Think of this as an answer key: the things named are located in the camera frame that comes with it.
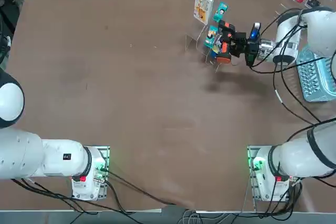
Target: white cylinder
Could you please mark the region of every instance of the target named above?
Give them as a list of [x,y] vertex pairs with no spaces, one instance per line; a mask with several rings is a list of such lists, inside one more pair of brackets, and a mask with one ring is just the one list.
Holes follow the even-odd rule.
[[[313,130],[314,138],[318,148],[323,155],[336,164],[336,124],[329,123],[321,125]],[[320,161],[310,144],[308,143],[307,132],[300,137],[277,147],[281,170],[289,176],[312,177],[322,176],[333,171]]]
[[0,179],[31,176],[41,165],[43,156],[38,135],[13,128],[0,130]]

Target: white cable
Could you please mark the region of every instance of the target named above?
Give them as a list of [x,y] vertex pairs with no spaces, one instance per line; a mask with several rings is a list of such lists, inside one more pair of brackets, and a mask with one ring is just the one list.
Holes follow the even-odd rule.
[[277,95],[279,101],[280,101],[281,103],[283,103],[283,101],[282,101],[282,99],[281,99],[281,97],[280,97],[280,95],[279,95],[279,93],[278,93],[278,90],[276,90],[276,89],[274,89],[274,90],[275,90],[275,94]]
[[194,210],[186,210],[186,211],[184,211],[183,216],[182,216],[182,224],[184,224],[184,218],[187,218],[187,217],[184,217],[184,216],[185,216],[185,214],[186,214],[188,211],[191,211],[192,214],[193,214],[193,211],[194,211]]
[[[183,217],[178,221],[177,224],[179,224],[180,221],[184,221],[184,219],[189,219],[189,218],[190,218],[190,216],[189,216],[189,217],[184,217],[184,215],[185,215],[185,213],[186,213],[187,211],[185,211],[185,212],[183,213]],[[217,219],[222,218],[224,215],[227,215],[227,216],[225,216],[225,218],[224,218],[223,220],[225,220],[226,218],[228,218],[231,214],[229,214],[229,213],[223,213],[223,214],[221,214],[220,216],[218,216],[218,217],[216,217],[216,218],[202,217],[202,220],[217,220]]]
[[223,220],[226,220],[231,214],[228,214],[227,216],[225,216],[222,220],[220,220],[220,222],[218,222],[217,224],[221,224]]

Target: power cord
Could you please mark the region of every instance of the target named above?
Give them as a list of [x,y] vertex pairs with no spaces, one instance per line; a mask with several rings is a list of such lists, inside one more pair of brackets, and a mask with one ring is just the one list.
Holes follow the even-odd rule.
[[334,62],[335,56],[336,56],[336,50],[335,50],[334,54],[332,55],[331,62],[330,62],[330,73],[331,73],[332,79],[336,82],[336,77],[335,77],[335,75],[333,73],[333,70],[332,70],[332,63]]
[[282,51],[282,54],[280,54],[280,55],[282,55],[282,57],[281,57],[281,65],[280,65],[280,70],[281,70],[281,78],[282,78],[282,82],[284,83],[284,85],[285,85],[285,87],[286,87],[286,89],[287,89],[287,91],[291,94],[291,96],[313,117],[313,118],[315,118],[319,123],[321,122],[321,120],[317,117],[317,116],[315,116],[294,94],[293,94],[293,92],[289,89],[289,87],[288,87],[288,85],[287,85],[287,83],[286,83],[286,81],[285,81],[285,78],[284,78],[284,72],[283,72],[283,58],[284,58],[284,54],[285,54],[285,50],[286,50],[286,48],[287,48],[287,44],[288,44],[288,42],[289,42],[289,40],[290,40],[290,38],[292,37],[292,36],[294,36],[294,34],[295,33],[297,33],[297,32],[299,32],[300,30],[302,30],[302,27],[300,27],[299,29],[297,29],[296,31],[293,31],[292,32],[292,34],[290,35],[290,37],[288,38],[288,40],[285,42],[285,44],[284,44],[284,46],[283,46],[283,51]]
[[134,184],[128,182],[127,180],[125,180],[124,178],[120,177],[119,175],[117,175],[117,174],[115,174],[115,173],[113,173],[113,172],[111,172],[111,171],[109,171],[109,170],[106,170],[105,168],[102,168],[101,171],[103,171],[103,172],[107,172],[107,173],[111,174],[112,176],[114,176],[114,177],[120,179],[121,181],[125,182],[125,183],[128,184],[129,186],[133,187],[133,189],[135,189],[135,190],[141,192],[142,194],[144,194],[144,195],[150,197],[151,199],[154,199],[154,200],[156,200],[156,201],[158,201],[158,202],[160,202],[160,203],[162,203],[162,204],[165,204],[165,205],[175,206],[174,203],[171,203],[171,202],[168,202],[168,201],[165,201],[165,200],[156,198],[155,196],[153,196],[153,195],[147,193],[146,191],[144,191],[143,189],[141,189],[141,188],[137,187],[136,185],[134,185]]
[[[270,28],[270,26],[271,25],[273,25],[276,21],[278,21],[278,19],[282,16],[282,15],[284,15],[284,14],[286,14],[286,13],[288,13],[288,12],[290,12],[290,11],[292,11],[292,10],[301,10],[301,9],[299,9],[299,8],[290,8],[290,9],[287,9],[287,10],[285,10],[284,12],[282,12],[282,13],[280,13],[279,15],[278,15],[278,17],[276,17],[270,24],[268,24],[267,26],[266,26],[266,28],[261,32],[261,34],[259,35],[259,37],[258,37],[258,39],[257,39],[257,41],[260,41],[261,40],[261,37],[262,37],[262,35],[264,34],[264,32],[266,32],[269,28]],[[258,62],[257,64],[255,64],[255,65],[253,65],[252,66],[252,68],[254,68],[254,67],[256,67],[256,66],[258,66],[258,65],[260,65],[261,63],[263,63],[273,52],[274,52],[274,50],[286,39],[286,37],[290,34],[292,32],[292,30],[289,32],[289,33],[287,33],[283,38],[282,38],[282,40],[279,42],[279,43],[277,43],[276,44],[276,46],[275,46],[275,48],[264,58],[264,59],[262,59],[260,62]]]
[[25,179],[21,179],[21,181],[30,189],[32,190],[36,190],[36,191],[39,191],[39,192],[45,192],[45,193],[49,193],[49,194],[52,194],[54,195],[55,197],[59,198],[61,201],[63,201],[64,203],[66,203],[70,208],[74,209],[74,211],[76,212],[83,212],[83,213],[86,213],[88,215],[96,215],[98,214],[97,212],[87,212],[85,211],[77,202],[75,202],[74,199],[72,198],[69,198],[69,201],[71,201],[72,203],[74,203],[81,211],[79,211],[77,208],[75,208],[73,205],[71,205],[70,203],[66,202],[65,199],[62,199],[62,197],[66,197],[62,194],[56,194],[56,193],[53,193],[52,191],[48,190],[47,188],[43,187],[42,185],[40,185],[39,183],[33,181],[32,179],[28,178],[27,179],[28,181],[30,181],[32,184],[35,184],[36,186],[42,188],[43,190],[40,190],[38,188],[35,188],[33,186],[31,186],[27,181],[25,181]]
[[133,220],[134,222],[136,222],[137,224],[143,224],[137,220],[135,220],[134,218],[132,218],[131,216],[129,215],[126,215],[124,214],[122,211],[119,211],[117,209],[114,209],[114,208],[111,208],[111,207],[107,207],[107,206],[103,206],[103,205],[100,205],[100,204],[96,204],[96,203],[93,203],[93,202],[90,202],[90,201],[86,201],[86,200],[82,200],[82,199],[77,199],[77,198],[69,198],[69,197],[66,197],[64,195],[61,195],[61,194],[55,194],[55,193],[48,193],[48,192],[45,192],[45,191],[41,191],[39,190],[38,188],[36,187],[28,187],[24,184],[22,184],[21,182],[17,181],[16,179],[12,179],[12,181],[14,183],[16,183],[17,185],[19,185],[20,187],[28,190],[28,191],[31,191],[33,193],[37,193],[37,194],[40,194],[40,195],[44,195],[44,196],[47,196],[47,197],[50,197],[50,198],[55,198],[55,199],[66,199],[66,200],[71,200],[71,201],[79,201],[79,202],[84,202],[84,203],[87,203],[89,205],[92,205],[92,206],[96,206],[96,207],[100,207],[100,208],[104,208],[104,209],[108,209],[108,210],[112,210],[112,211],[115,211],[115,212],[119,212],[121,213],[122,215],[124,215],[125,217]]
[[273,72],[273,88],[274,88],[274,91],[275,91],[275,94],[277,95],[281,105],[289,112],[291,113],[292,115],[296,116],[297,118],[303,120],[304,122],[308,123],[308,124],[311,124],[311,122],[307,121],[306,119],[304,119],[303,117],[299,116],[298,114],[294,113],[293,111],[291,111],[283,102],[283,100],[281,99],[280,95],[279,95],[279,92],[275,86],[275,73],[276,73],[276,69],[277,69],[277,65],[275,65],[275,68],[274,68],[274,72]]
[[332,187],[332,188],[336,188],[336,185],[331,185],[331,184],[329,184],[328,182],[325,182],[323,179],[320,179],[320,178],[317,178],[317,177],[313,177],[313,178],[314,178],[314,179],[317,179],[318,181],[324,183],[324,184],[327,185],[327,186],[330,186],[330,187]]
[[115,190],[115,188],[112,186],[112,184],[110,182],[108,182],[107,180],[105,181],[105,183],[111,188],[113,194],[114,194],[114,198],[115,198],[115,201],[120,209],[120,211],[122,211],[124,214],[126,215],[131,215],[131,214],[134,214],[135,212],[127,212],[123,209],[123,207],[121,206],[121,203],[120,203],[120,200],[118,198],[118,195],[117,195],[117,191]]
[[[296,64],[296,65],[290,66],[288,68],[283,69],[282,71],[286,71],[286,70],[289,70],[289,69],[292,69],[292,68],[297,68],[299,66],[303,66],[303,65],[306,65],[306,64],[318,61],[318,60],[322,60],[322,59],[324,59],[324,58],[320,57],[320,58],[317,58],[317,59],[312,59],[312,60],[309,60],[309,61],[306,61],[306,62],[303,62],[303,63],[300,63],[300,64]],[[261,73],[261,74],[273,74],[274,73],[274,71],[272,71],[272,72],[261,72],[261,71],[255,70],[255,69],[251,69],[251,70],[253,72],[255,72],[255,73]]]
[[[189,216],[186,216],[186,213],[188,211],[191,211],[191,214]],[[191,220],[193,220],[193,223],[195,223],[194,221],[196,220],[196,223],[199,224],[200,222],[203,223],[203,220],[218,220],[218,222],[214,223],[214,224],[220,224],[222,223],[224,220],[226,220],[231,214],[220,214],[219,216],[216,217],[205,217],[205,216],[201,216],[200,214],[196,213],[195,210],[189,210],[186,209],[183,212],[182,217],[177,221],[176,224],[180,224],[180,222],[182,222],[182,224],[185,224],[184,220],[187,219],[189,223]]]
[[69,224],[73,224],[79,217],[82,216],[82,214],[84,214],[84,212],[81,212],[75,219],[73,219],[72,222],[70,222]]

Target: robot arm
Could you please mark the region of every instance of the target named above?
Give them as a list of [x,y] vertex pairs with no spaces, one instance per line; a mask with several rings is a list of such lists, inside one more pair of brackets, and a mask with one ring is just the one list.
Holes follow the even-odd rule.
[[[289,39],[296,25],[307,28],[307,41],[311,51],[320,57],[332,57],[336,53],[336,13],[327,7],[316,7],[282,15],[278,20],[276,41],[260,40],[258,59],[283,65],[294,63],[298,56],[300,32]],[[290,142],[276,146],[263,146],[253,163],[262,200],[274,191],[274,200],[280,200],[288,186],[290,177],[315,177],[332,174],[336,170],[335,120],[316,127],[307,128]]]
[[[275,64],[281,62],[280,52],[285,45],[286,38],[291,35],[290,31],[297,24],[307,27],[308,44],[313,52],[321,57],[331,57],[335,53],[336,35],[332,27],[336,26],[336,13],[328,7],[321,6],[282,15],[278,20],[276,40],[261,39],[257,59],[263,60],[272,51],[266,61]],[[296,32],[289,39],[283,53],[284,66],[294,63],[298,56],[300,33],[301,31]]]
[[25,97],[20,84],[0,69],[0,179],[71,177],[73,197],[97,200],[106,197],[108,164],[100,150],[72,140],[41,139],[9,126],[21,117]]

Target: wooden tabletop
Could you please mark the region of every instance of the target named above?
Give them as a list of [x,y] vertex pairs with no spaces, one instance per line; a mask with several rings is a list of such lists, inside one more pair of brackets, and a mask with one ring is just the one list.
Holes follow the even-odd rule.
[[[265,27],[280,0],[223,0],[239,31]],[[189,209],[241,210],[247,145],[284,142],[306,126],[279,103],[272,76],[237,66],[217,73],[191,46],[194,0],[27,0],[8,72],[22,85],[25,112],[15,125],[42,138],[111,147],[110,168],[149,193]],[[274,39],[276,27],[265,34]],[[272,70],[267,63],[260,69]],[[295,70],[286,80],[302,99]],[[313,120],[288,97],[288,107]],[[334,103],[308,104],[321,119]],[[69,179],[39,179],[71,192]],[[162,207],[112,180],[125,209]],[[334,191],[306,179],[298,211],[336,212]],[[248,188],[245,210],[253,210]],[[68,209],[1,181],[1,209]],[[112,192],[100,202],[116,207]]]

